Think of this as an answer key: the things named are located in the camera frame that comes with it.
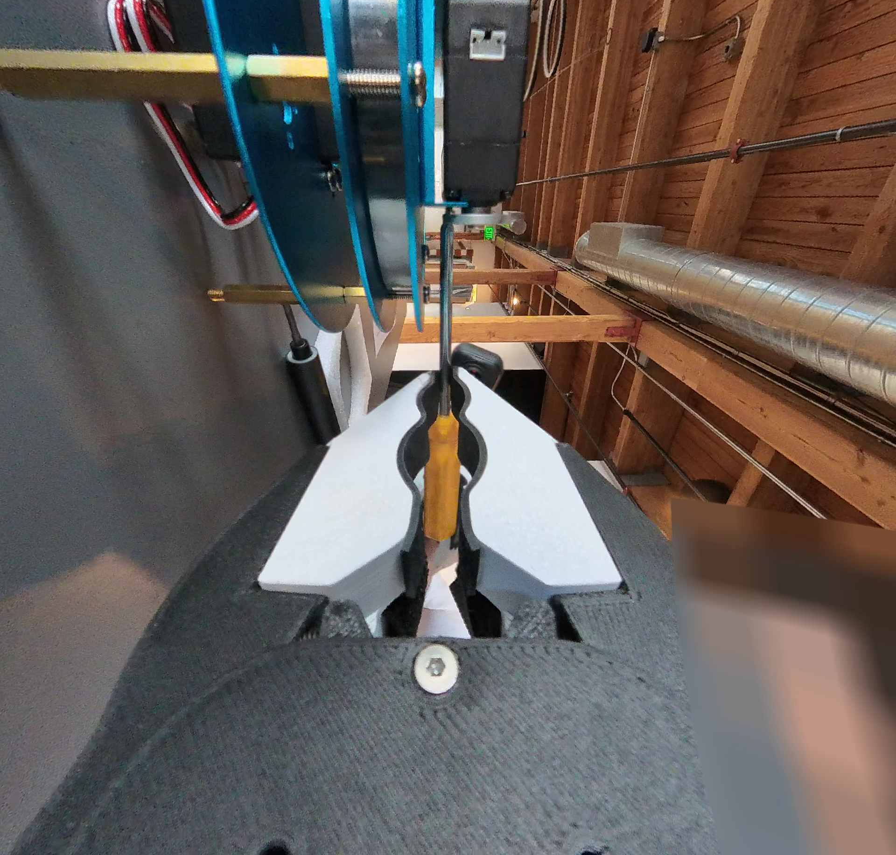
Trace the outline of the silver ventilation duct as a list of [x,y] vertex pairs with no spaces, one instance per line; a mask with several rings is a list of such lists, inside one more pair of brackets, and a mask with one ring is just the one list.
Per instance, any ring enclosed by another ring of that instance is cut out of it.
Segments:
[[853,389],[895,404],[895,297],[663,243],[659,226],[595,222],[575,259]]

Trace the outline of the black ceiling pipe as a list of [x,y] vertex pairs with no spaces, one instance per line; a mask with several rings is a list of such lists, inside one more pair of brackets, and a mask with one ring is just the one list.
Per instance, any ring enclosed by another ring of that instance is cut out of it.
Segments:
[[610,176],[615,174],[630,174],[645,170],[654,170],[668,167],[680,167],[701,165],[717,160],[724,160],[731,164],[737,164],[745,157],[790,151],[806,147],[827,146],[832,144],[850,143],[865,139],[879,139],[895,134],[895,119],[887,119],[878,122],[868,122],[857,125],[845,125],[823,132],[807,133],[799,136],[776,139],[771,141],[750,143],[745,139],[738,139],[732,146],[712,149],[699,153],[672,156],[663,159],[653,159],[645,162],[629,164],[618,167],[600,168],[578,172],[575,174],[561,174],[549,177],[536,178],[530,181],[519,181],[518,187],[535,186],[561,181],[580,180],[597,176]]

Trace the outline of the person's white shirt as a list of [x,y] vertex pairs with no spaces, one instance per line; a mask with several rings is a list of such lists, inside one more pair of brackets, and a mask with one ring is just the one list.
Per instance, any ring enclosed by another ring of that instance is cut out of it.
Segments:
[[457,576],[458,551],[449,540],[437,542],[424,538],[428,583],[421,612],[418,637],[470,638],[451,584]]

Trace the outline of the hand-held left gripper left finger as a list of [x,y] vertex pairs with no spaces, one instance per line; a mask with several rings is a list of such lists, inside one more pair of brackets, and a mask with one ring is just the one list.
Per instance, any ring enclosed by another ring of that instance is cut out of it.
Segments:
[[434,374],[423,372],[334,438],[257,581],[267,591],[356,603],[374,635],[413,595],[416,480],[429,458]]

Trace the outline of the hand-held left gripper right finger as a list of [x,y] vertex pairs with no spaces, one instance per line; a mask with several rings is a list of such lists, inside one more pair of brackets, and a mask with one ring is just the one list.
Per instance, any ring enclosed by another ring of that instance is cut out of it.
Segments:
[[553,437],[463,368],[454,369],[459,458],[452,593],[472,635],[555,595],[617,590],[623,579]]

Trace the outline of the yellow handled screwdriver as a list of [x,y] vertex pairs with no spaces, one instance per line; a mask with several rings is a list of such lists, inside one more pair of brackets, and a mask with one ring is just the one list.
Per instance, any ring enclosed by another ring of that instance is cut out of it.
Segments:
[[429,459],[424,472],[424,532],[449,540],[457,527],[461,481],[459,424],[452,410],[452,323],[454,289],[454,210],[442,217],[440,263],[439,406],[428,432]]

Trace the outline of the white foam block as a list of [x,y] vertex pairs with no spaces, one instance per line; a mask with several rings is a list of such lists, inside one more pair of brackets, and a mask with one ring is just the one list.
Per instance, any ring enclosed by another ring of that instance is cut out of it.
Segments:
[[388,332],[376,325],[366,305],[355,306],[350,322],[341,332],[316,331],[314,347],[340,431],[386,398],[408,308],[403,301],[391,306],[395,316]]

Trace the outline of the black screwdriver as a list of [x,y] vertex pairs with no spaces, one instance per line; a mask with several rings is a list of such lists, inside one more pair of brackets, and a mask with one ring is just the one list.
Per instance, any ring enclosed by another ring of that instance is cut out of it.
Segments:
[[290,346],[286,354],[287,373],[317,442],[326,444],[339,435],[341,430],[319,353],[300,334],[290,305],[285,303],[282,307],[290,329]]

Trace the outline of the blue robot arm base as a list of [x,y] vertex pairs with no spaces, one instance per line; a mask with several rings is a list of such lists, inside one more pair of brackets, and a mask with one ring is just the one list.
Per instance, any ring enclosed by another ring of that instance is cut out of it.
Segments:
[[299,305],[423,317],[424,214],[499,223],[530,0],[111,0],[117,53],[2,50],[22,97],[134,99],[212,218],[263,227]]

